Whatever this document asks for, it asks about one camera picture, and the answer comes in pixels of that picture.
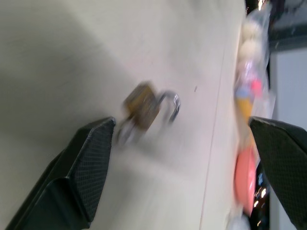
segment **textured black rubber pad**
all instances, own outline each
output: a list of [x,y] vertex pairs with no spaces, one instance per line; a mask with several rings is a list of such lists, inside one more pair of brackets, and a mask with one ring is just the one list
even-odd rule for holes
[[291,222],[307,229],[307,132],[283,122],[251,118],[262,166]]
[[106,181],[114,125],[109,119],[90,131],[71,173],[89,222],[95,217]]

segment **plastic bag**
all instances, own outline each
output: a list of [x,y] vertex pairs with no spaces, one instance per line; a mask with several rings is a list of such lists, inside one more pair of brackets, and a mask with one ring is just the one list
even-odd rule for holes
[[263,68],[266,68],[269,62],[268,29],[271,9],[271,4],[265,4],[261,10],[256,9],[247,16],[242,25],[243,43],[238,53],[240,58],[250,52],[258,51],[260,57],[257,55],[255,57],[260,58],[259,62]]
[[268,27],[271,9],[271,5],[265,4],[260,11],[257,9],[251,12],[242,24],[235,98],[246,122],[251,115],[268,117],[274,108],[275,97],[269,92],[266,72],[269,60]]
[[235,217],[228,223],[227,230],[250,230],[250,225],[247,217]]

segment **orange plastic item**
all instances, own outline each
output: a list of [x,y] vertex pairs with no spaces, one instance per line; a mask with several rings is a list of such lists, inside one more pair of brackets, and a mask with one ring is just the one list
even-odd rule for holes
[[235,192],[237,200],[249,216],[254,206],[256,163],[253,148],[241,151],[236,161]]

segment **padlock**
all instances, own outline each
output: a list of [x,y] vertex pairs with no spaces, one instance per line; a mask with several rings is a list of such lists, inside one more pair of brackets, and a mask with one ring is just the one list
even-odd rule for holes
[[149,83],[139,84],[126,98],[124,106],[140,130],[148,130],[157,117],[160,105]]
[[124,107],[129,116],[120,127],[118,143],[126,144],[139,133],[146,132],[159,114],[160,105],[165,98],[171,99],[175,104],[175,110],[169,119],[172,123],[180,109],[181,102],[178,95],[172,91],[166,91],[156,97],[150,83],[139,84],[124,101]]

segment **yellow object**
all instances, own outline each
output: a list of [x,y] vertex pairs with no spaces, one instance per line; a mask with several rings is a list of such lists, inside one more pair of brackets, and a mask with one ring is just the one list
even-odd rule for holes
[[124,106],[141,130],[148,130],[159,113],[160,106],[152,86],[148,82],[139,84],[126,98]]
[[253,104],[250,102],[249,98],[236,98],[236,103],[247,123],[251,116]]

